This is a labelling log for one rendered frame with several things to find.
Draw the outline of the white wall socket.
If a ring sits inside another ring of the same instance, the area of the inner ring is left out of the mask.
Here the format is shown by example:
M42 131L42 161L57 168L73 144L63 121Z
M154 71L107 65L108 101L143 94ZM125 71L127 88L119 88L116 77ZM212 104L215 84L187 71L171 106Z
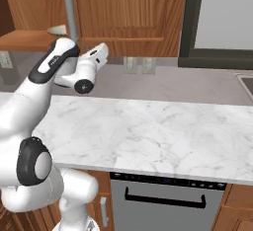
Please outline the white wall socket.
M0 66L2 68L12 69L12 60L8 51L0 51Z
M155 73L155 59L153 57L144 57L142 61L142 73L154 74Z
M124 73L135 74L137 72L137 61L135 57L124 58Z

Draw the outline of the open wooden wall cabinet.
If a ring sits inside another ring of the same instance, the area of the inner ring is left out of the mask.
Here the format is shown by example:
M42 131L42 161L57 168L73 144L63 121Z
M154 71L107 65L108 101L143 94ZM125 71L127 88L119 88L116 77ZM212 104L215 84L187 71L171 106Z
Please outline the open wooden wall cabinet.
M0 38L1 50L47 51L48 28L67 24L64 0L7 0L14 30Z

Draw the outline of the wooden base cabinet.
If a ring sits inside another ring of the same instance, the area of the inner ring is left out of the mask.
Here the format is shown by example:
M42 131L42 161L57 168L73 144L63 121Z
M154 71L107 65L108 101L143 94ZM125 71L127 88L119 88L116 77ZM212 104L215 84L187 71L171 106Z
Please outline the wooden base cabinet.
M211 231L253 231L253 186L226 186Z

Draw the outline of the pale green bowl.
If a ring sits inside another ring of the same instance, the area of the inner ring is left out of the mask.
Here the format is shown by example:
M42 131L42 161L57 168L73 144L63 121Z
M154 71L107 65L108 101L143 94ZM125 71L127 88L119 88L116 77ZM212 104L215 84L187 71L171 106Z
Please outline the pale green bowl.
M55 35L55 36L66 36L67 35L67 29L66 29L65 25L50 27L46 31L49 34Z

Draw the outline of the wooden base cabinet door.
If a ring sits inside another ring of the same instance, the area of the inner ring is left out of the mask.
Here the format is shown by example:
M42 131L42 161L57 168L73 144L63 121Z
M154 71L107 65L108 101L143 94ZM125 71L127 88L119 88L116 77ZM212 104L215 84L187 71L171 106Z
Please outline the wooden base cabinet door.
M88 174L96 178L99 183L98 194L95 199L87 204L87 209L91 217L98 223L101 231L115 231L112 194L111 194L111 178L109 172L88 171ZM109 218L108 224L103 224L102 208L100 200L106 199L106 216Z

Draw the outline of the dark framed window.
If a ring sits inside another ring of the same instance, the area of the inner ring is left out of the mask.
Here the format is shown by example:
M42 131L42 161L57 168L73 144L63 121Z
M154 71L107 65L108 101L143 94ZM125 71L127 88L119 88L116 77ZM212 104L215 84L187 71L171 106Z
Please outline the dark framed window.
M253 70L253 0L185 0L178 65Z

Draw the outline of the grey dishwasher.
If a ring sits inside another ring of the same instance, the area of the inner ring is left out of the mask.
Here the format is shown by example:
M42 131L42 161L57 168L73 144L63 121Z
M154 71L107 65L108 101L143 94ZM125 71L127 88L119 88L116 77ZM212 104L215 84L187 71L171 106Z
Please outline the grey dishwasher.
M211 231L225 183L111 173L115 231ZM130 194L200 201L204 209L125 200Z

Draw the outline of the steel sink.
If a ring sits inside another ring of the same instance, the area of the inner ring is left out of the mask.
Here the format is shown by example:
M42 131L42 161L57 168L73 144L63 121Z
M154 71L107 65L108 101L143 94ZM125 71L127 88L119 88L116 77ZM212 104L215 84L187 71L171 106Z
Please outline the steel sink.
M236 73L236 79L253 101L253 74Z

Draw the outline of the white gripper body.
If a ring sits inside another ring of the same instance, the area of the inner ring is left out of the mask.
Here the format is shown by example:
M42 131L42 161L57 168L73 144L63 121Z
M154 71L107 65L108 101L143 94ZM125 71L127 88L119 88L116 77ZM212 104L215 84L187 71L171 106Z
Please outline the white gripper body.
M109 55L109 49L107 45L102 42L98 44L97 46L93 47L86 53L79 56L80 59L88 59L92 62L102 65L103 63L107 62L107 57Z

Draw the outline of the wooden wall cabinet door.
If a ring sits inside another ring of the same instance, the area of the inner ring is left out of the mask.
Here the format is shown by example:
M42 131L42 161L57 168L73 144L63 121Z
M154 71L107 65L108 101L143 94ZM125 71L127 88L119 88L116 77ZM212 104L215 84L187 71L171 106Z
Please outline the wooden wall cabinet door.
M111 56L178 55L185 0L77 0L81 42Z

